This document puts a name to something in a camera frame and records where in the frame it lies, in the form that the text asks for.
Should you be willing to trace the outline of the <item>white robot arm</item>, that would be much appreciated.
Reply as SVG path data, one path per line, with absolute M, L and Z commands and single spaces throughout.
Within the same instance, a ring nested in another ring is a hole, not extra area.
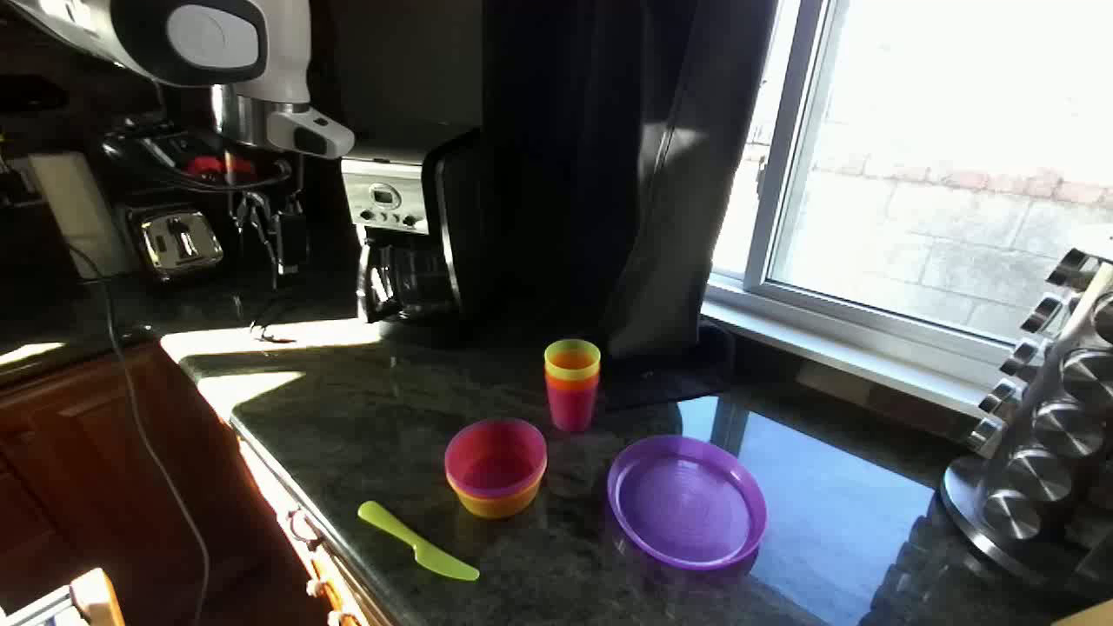
M 53 39 L 168 87 L 208 87 L 215 132 L 339 158 L 354 132 L 314 106 L 310 0 L 2 0 Z

